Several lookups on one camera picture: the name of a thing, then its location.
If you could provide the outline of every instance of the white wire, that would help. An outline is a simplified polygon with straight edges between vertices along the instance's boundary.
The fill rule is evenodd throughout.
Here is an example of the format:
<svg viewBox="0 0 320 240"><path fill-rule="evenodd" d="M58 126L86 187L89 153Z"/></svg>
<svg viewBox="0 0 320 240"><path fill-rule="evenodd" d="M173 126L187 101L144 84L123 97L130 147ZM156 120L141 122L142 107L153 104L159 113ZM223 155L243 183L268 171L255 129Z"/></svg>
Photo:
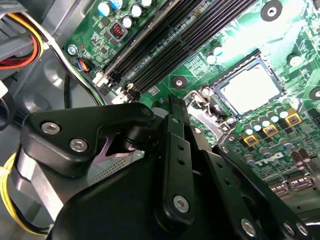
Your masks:
<svg viewBox="0 0 320 240"><path fill-rule="evenodd" d="M57 55L61 58L61 61L65 65L65 67L74 75L76 78L83 83L91 92L93 92L95 95L98 95L96 92L94 92L94 89L89 85L89 83L86 82L86 80L81 76L81 74L74 69L74 67L71 65L69 60L66 58L62 50L60 49L59 45L57 44L56 40L50 35L50 33L47 32L36 20L34 20L28 13L23 12L22 13L33 25L37 28L38 31L40 31L47 39L47 44L52 46L52 48L55 50ZM100 102L104 105L104 99L103 97L97 96L100 99Z"/></svg>

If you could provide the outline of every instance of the black plastic bracket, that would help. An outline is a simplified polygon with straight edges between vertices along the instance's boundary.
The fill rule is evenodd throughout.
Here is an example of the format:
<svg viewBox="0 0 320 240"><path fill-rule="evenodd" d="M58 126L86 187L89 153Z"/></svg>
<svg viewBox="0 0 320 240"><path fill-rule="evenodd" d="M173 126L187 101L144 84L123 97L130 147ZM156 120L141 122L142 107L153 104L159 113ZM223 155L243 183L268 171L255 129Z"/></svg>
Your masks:
<svg viewBox="0 0 320 240"><path fill-rule="evenodd" d="M101 150L99 140L108 139L105 147L109 148L120 133L135 126L148 127L154 119L154 113L141 103L37 112L25 119L20 143L25 153L36 161L64 176L80 177L87 173ZM60 131L45 133L42 126L47 122L57 124ZM72 150L72 139L84 140L87 149Z"/></svg>

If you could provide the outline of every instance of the capacitor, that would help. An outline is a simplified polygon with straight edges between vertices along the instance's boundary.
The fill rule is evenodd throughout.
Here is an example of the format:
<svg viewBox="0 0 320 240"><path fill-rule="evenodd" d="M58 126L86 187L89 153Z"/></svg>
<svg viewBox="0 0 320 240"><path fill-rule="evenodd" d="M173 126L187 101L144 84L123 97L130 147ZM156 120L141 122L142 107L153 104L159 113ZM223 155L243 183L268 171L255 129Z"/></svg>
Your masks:
<svg viewBox="0 0 320 240"><path fill-rule="evenodd" d="M270 121L266 116L259 116L259 122L261 123L262 127L268 127L270 125Z"/></svg>
<svg viewBox="0 0 320 240"><path fill-rule="evenodd" d="M293 53L289 55L288 63L290 64L291 67L296 68L304 63L304 59L301 56Z"/></svg>
<svg viewBox="0 0 320 240"><path fill-rule="evenodd" d="M139 4L132 5L132 7L131 7L132 17L134 17L135 19L138 19L142 16L143 13L144 13L144 10L141 5L139 5Z"/></svg>
<svg viewBox="0 0 320 240"><path fill-rule="evenodd" d="M262 129L262 127L261 127L261 125L260 125L260 123L259 123L258 120L252 120L250 123L251 123L252 128L253 128L256 132L259 132L259 131Z"/></svg>
<svg viewBox="0 0 320 240"><path fill-rule="evenodd" d="M280 139L280 144L283 147L284 150L291 150L293 149L295 146L291 143L290 139L287 137L281 138Z"/></svg>
<svg viewBox="0 0 320 240"><path fill-rule="evenodd" d="M215 57L220 57L222 53L223 53L223 49L221 44L217 44L213 47L213 55Z"/></svg>
<svg viewBox="0 0 320 240"><path fill-rule="evenodd" d="M132 28L132 26L134 25L134 20L132 17L130 16L124 16L122 19L122 25L126 28L126 29L130 29Z"/></svg>
<svg viewBox="0 0 320 240"><path fill-rule="evenodd" d="M277 106L275 108L276 113L279 115L280 118L285 119L288 117L289 113L283 106Z"/></svg>
<svg viewBox="0 0 320 240"><path fill-rule="evenodd" d="M243 127L245 134L247 134L248 136L250 136L251 134L254 133L254 131L251 129L251 126L249 124L243 124L242 127Z"/></svg>
<svg viewBox="0 0 320 240"><path fill-rule="evenodd" d="M125 0L110 0L111 7L118 11L119 9L122 9L126 5Z"/></svg>
<svg viewBox="0 0 320 240"><path fill-rule="evenodd" d="M300 148L298 150L298 153L300 154L300 157L302 158L302 161L304 161L305 163L310 162L311 158L310 158L309 154L307 153L307 151L304 148Z"/></svg>
<svg viewBox="0 0 320 240"><path fill-rule="evenodd" d="M264 159L269 159L269 158L272 157L271 150L270 150L270 148L268 148L268 147L262 147L262 148L260 149L260 153L262 154L262 156L263 156Z"/></svg>
<svg viewBox="0 0 320 240"><path fill-rule="evenodd" d="M274 111L268 111L266 114L267 118L270 119L272 123L276 123L279 121L279 117Z"/></svg>
<svg viewBox="0 0 320 240"><path fill-rule="evenodd" d="M300 166L304 165L304 162L302 161L301 157L299 156L299 154L296 151L291 152L290 156L291 156L292 160L294 161L295 165L298 167L298 169Z"/></svg>
<svg viewBox="0 0 320 240"><path fill-rule="evenodd" d="M114 10L109 2L104 1L98 5L98 13L103 17L109 16L113 11Z"/></svg>
<svg viewBox="0 0 320 240"><path fill-rule="evenodd" d="M210 65L214 65L216 63L216 57L212 51L209 51L205 55L206 62Z"/></svg>
<svg viewBox="0 0 320 240"><path fill-rule="evenodd" d="M254 159L254 156L251 154L247 154L244 156L244 162L247 164L249 167L254 167L256 164L256 161Z"/></svg>
<svg viewBox="0 0 320 240"><path fill-rule="evenodd" d="M154 4L154 0L141 0L141 5L144 8L149 8Z"/></svg>

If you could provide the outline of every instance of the orange wire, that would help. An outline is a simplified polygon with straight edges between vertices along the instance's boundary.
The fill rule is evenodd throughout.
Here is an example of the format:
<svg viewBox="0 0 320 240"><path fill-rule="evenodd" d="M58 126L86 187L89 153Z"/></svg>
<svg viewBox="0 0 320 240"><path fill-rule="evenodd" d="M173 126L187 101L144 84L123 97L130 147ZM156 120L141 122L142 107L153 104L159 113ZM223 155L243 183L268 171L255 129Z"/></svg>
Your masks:
<svg viewBox="0 0 320 240"><path fill-rule="evenodd" d="M27 60L25 60L22 63L19 63L17 65L12 65L12 66L0 66L0 69L16 69L16 68L24 67L24 66L28 65L29 63L31 63L36 58L37 51L38 51L38 44L37 44L36 39L33 36L31 36L31 38L32 38L32 42L33 42L32 55L30 57L28 57Z"/></svg>

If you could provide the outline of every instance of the green circuit board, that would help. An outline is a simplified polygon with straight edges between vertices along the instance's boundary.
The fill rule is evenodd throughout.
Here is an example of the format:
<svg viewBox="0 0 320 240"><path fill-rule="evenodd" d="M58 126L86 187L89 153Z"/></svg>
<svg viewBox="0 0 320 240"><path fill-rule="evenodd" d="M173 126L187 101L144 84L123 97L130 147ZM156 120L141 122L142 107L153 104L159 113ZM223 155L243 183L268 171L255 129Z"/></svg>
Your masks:
<svg viewBox="0 0 320 240"><path fill-rule="evenodd" d="M281 0L283 9L280 17L274 21L264 21L261 11L267 2L257 1L170 75L151 87L141 96L140 102L151 108L155 103L163 103L169 94L183 98L204 84L214 86L215 81L232 67L252 52L259 50L260 56L277 77L283 93L281 97L241 116L233 133L241 137L244 123L266 115L267 111L274 110L276 106L294 109L302 122L290 127L291 133L287 133L275 123L279 133L272 136L269 143L257 136L258 144L253 146L251 151L239 141L227 140L224 146L242 157L252 154L257 162L252 170L269 182L297 171L290 153L280 145L280 139L290 139L295 149L303 147L310 156L320 153L320 129L308 114L310 109L320 112L320 101L310 98L311 91L320 87L320 10L317 10L313 0ZM217 43L222 45L222 56L216 59L215 64L208 64L206 53ZM290 65L291 56L299 56L302 62L299 65ZM176 76L186 79L183 89L173 86L172 79ZM250 95L251 91L257 90L248 87L241 91L243 95ZM258 91L263 92L264 86L262 85ZM220 106L226 109L227 114L231 114L224 103ZM207 127L194 117L191 117L191 121L205 133L209 143L214 144L216 138ZM270 148L272 154L277 157L264 161L260 153L262 147Z"/></svg>
<svg viewBox="0 0 320 240"><path fill-rule="evenodd" d="M123 45L141 29L156 10L167 0L156 0L151 7L145 8L143 15L138 19L134 19L135 23L133 27L124 29L127 31L127 35L121 41L116 42L114 38L110 38L108 30L115 21L121 23L124 16L131 16L132 5L141 3L140 0L123 1L125 2L123 8L114 10L108 17L102 17L98 12L98 5L106 1L96 0L80 25L64 45L66 52L69 45L75 45L78 49L78 54L75 57L83 60L90 60L95 65L94 69L90 72L94 76L101 71L101 69L118 53Z"/></svg>

